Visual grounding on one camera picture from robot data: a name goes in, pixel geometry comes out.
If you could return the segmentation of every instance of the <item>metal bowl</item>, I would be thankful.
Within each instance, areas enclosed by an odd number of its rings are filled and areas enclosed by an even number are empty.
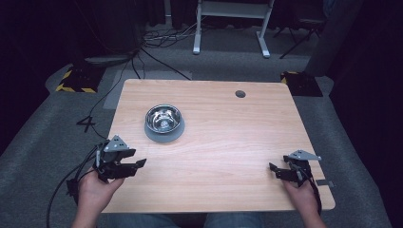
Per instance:
[[[155,133],[166,134],[181,124],[181,112],[170,104],[152,107],[145,115],[147,127]]]

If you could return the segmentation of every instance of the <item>person's hand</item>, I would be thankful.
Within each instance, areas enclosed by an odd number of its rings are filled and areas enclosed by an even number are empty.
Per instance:
[[[286,180],[283,180],[282,183],[291,198],[291,202],[302,216],[305,227],[326,227],[317,213],[317,200],[311,183],[306,180],[300,187],[295,187]]]
[[[95,227],[96,220],[107,207],[115,191],[125,179],[116,179],[105,183],[98,179],[98,173],[92,168],[88,170],[79,183],[79,199],[76,218],[72,227]]]

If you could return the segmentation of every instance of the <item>wooden table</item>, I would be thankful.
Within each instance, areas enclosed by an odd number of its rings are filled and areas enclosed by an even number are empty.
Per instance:
[[[237,97],[237,90],[246,96]],[[185,120],[174,142],[153,142],[144,133],[146,112],[160,104],[176,106]],[[127,80],[109,138],[115,134],[137,149],[123,163],[147,162],[105,213],[294,210],[268,163],[288,168],[283,155],[315,153],[280,83]],[[310,164],[316,180],[325,179],[319,163]],[[323,209],[334,208],[329,187],[319,192]]]

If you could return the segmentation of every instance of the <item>metal stand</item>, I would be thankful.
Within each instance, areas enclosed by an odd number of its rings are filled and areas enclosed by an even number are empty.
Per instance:
[[[261,31],[257,31],[258,41],[264,58],[270,57],[269,49],[264,41],[264,33],[269,22],[274,1],[267,4],[244,4],[244,3],[228,3],[228,2],[208,2],[199,0],[197,28],[195,35],[195,44],[193,53],[200,54],[202,39],[202,15],[206,16],[227,16],[227,17],[244,17],[263,19]]]

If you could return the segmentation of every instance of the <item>wire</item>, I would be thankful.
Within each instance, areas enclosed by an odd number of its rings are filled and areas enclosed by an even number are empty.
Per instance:
[[[311,187],[314,190],[315,199],[317,200],[317,213],[320,215],[322,212],[322,200],[320,199],[319,189],[314,183],[314,177],[309,177],[308,174],[306,174],[305,171],[303,171],[303,169],[300,167],[298,167],[297,170],[299,170],[307,178],[308,182],[310,182]]]
[[[129,5],[128,2],[129,2],[129,1],[125,1],[125,6],[126,6],[126,8],[127,8],[127,9],[133,9],[133,8],[130,7],[130,5]],[[128,13],[128,12],[129,12],[129,10],[125,10],[126,17],[127,17],[127,21],[128,21],[128,22],[131,22],[132,20],[130,20],[130,13]],[[133,30],[133,27],[132,27],[132,26],[130,26],[130,30],[131,30],[132,38],[134,38],[133,40],[136,40],[136,39],[135,39],[135,37],[136,37],[135,31]]]
[[[112,53],[116,53],[116,54],[122,54],[122,52],[120,52],[120,48],[109,48],[107,47],[103,41],[101,41],[101,39],[98,37],[98,35],[96,34],[96,32],[94,31],[94,29],[92,28],[91,24],[89,23],[88,19],[86,18],[85,14],[83,13],[81,7],[78,5],[77,1],[74,0],[74,4],[76,5],[78,11],[80,11],[81,16],[84,18],[84,20],[86,21],[86,25],[88,26],[88,28],[91,30],[92,34],[94,35],[95,39],[101,44],[102,47],[104,47],[106,50],[109,50]],[[134,52],[137,48],[134,48],[131,51],[126,51],[126,52]]]
[[[91,110],[89,111],[89,115],[88,115],[88,116],[91,116],[91,115],[92,115],[92,111],[94,110],[94,108],[95,108],[107,95],[109,95],[109,93],[112,92],[112,90],[113,90],[113,89],[118,85],[118,83],[122,80],[122,76],[123,76],[123,74],[124,74],[124,71],[125,71],[125,68],[127,67],[128,62],[129,62],[129,61],[127,61],[127,62],[125,63],[125,66],[124,66],[124,68],[122,69],[122,72],[121,72],[121,75],[120,75],[120,77],[119,77],[118,82],[107,92],[107,94],[104,95],[104,97],[102,97],[102,98],[91,108]]]
[[[76,167],[74,167],[70,172],[67,173],[67,175],[65,175],[65,176],[62,178],[62,180],[59,182],[59,184],[57,184],[57,187],[56,187],[56,189],[54,190],[54,192],[53,192],[53,194],[52,194],[52,196],[51,196],[51,198],[50,198],[49,204],[48,204],[48,209],[47,209],[47,228],[50,228],[50,210],[51,210],[51,204],[53,203],[53,200],[54,200],[54,198],[56,197],[56,194],[57,194],[57,192],[59,191],[59,189],[60,189],[60,187],[62,186],[62,184],[65,182],[65,180],[66,180],[74,171],[76,171],[76,170],[79,169],[79,168],[82,169],[82,167],[83,167],[87,162],[91,161],[91,160],[94,159],[94,158],[95,158],[95,156],[92,156],[92,157],[86,156],[86,160],[83,161],[83,163],[81,163],[81,164],[77,165]]]
[[[92,154],[99,149],[100,149],[99,145],[96,145],[96,146],[94,146],[94,148],[91,149],[91,151],[88,152],[88,154],[86,155],[86,158],[81,163],[80,169],[77,171],[76,176],[74,177],[76,180],[78,180],[78,177],[80,176],[80,173],[83,170],[84,166],[86,165],[86,162],[88,161],[89,157],[91,157]]]
[[[95,169],[91,169],[91,170],[87,171],[85,174],[83,174],[83,176],[81,176],[80,179],[78,179],[78,182],[80,182],[81,179],[82,179],[83,177],[85,177],[87,174],[89,174],[89,173],[91,173],[91,172],[94,172],[94,171],[95,171]]]
[[[168,30],[164,35],[162,35],[162,36],[160,36],[160,33],[159,33],[158,30],[157,30],[157,31],[149,31],[149,32],[151,32],[151,33],[156,32],[157,35],[151,35],[150,37],[147,37],[148,35],[146,34],[146,35],[144,36],[144,40],[146,41],[145,46],[148,47],[148,48],[168,48],[168,47],[170,47],[170,46],[173,46],[173,45],[175,45],[178,41],[184,40],[184,39],[186,39],[186,38],[189,37],[189,36],[194,36],[194,35],[196,34],[196,32],[195,32],[195,33],[191,33],[191,34],[187,34],[187,35],[186,35],[186,33],[187,33],[189,30],[191,30],[191,29],[193,30],[196,25],[197,25],[197,23],[193,24],[192,26],[190,26],[189,28],[187,28],[187,29],[185,29],[185,30],[183,30],[183,31],[176,31],[176,32],[171,33],[171,34],[167,34],[167,33],[171,30],[171,29],[169,29],[169,30]],[[155,40],[160,40],[160,43],[159,43],[159,44],[150,44],[150,43],[149,43],[150,41],[155,41]],[[165,42],[172,42],[172,43],[164,46],[163,44],[164,44]]]
[[[130,62],[130,60],[128,60],[126,63],[125,63],[125,66],[124,66],[124,68],[122,69],[122,72],[121,72],[121,75],[120,75],[120,77],[119,77],[119,80],[118,80],[118,82],[107,92],[107,94],[105,94],[104,95],[104,97],[102,97],[92,108],[91,108],[91,110],[89,111],[89,114],[88,114],[88,116],[87,117],[85,117],[84,119],[82,119],[80,122],[82,122],[83,120],[85,120],[85,119],[88,119],[88,118],[92,118],[92,112],[93,112],[93,110],[94,110],[94,108],[118,85],[118,83],[122,80],[122,76],[123,76],[123,73],[124,73],[124,71],[125,71],[125,68],[127,67],[127,64],[128,64],[128,62]],[[91,124],[91,128],[95,131],[95,133],[99,136],[99,137],[101,137],[102,139],[104,139],[104,140],[106,140],[106,137],[105,136],[103,136],[103,135],[101,135],[100,133],[98,133],[98,131],[95,129],[95,127],[94,127],[94,125],[93,124]]]
[[[139,79],[142,79],[142,78],[140,78],[139,73],[137,72],[136,68],[134,67],[134,64],[133,64],[133,59],[131,59],[131,66],[133,67],[134,72],[136,73],[137,77],[138,77]]]
[[[86,62],[88,62],[92,67],[114,67],[117,65],[124,64],[133,58],[133,54],[126,54],[124,56],[102,56],[103,58],[118,58],[117,60],[107,60],[107,61],[94,61],[97,57],[86,58]]]
[[[140,58],[140,52],[137,54],[137,57],[139,57],[139,60],[140,60],[140,62],[142,62],[142,69],[143,69],[143,79],[145,79],[145,69],[144,69],[144,66],[145,66],[145,63],[143,62],[143,60],[142,60],[142,58]]]
[[[164,66],[166,66],[166,67],[168,67],[168,68],[170,68],[170,69],[172,69],[172,70],[174,70],[175,72],[177,72],[177,73],[179,73],[179,74],[181,74],[185,79],[187,79],[187,80],[189,80],[189,81],[192,81],[189,77],[187,77],[186,75],[182,74],[182,73],[181,73],[180,71],[178,71],[176,68],[174,68],[174,67],[172,67],[172,66],[169,66],[168,64],[165,64],[165,63],[161,62],[160,60],[156,59],[154,56],[152,56],[152,55],[149,54],[147,51],[145,51],[144,48],[142,48],[142,51],[144,51],[144,53],[147,54],[149,57],[151,57],[153,60],[155,60],[155,61],[157,61],[158,63],[160,63],[160,64],[162,64],[162,65],[164,65]]]

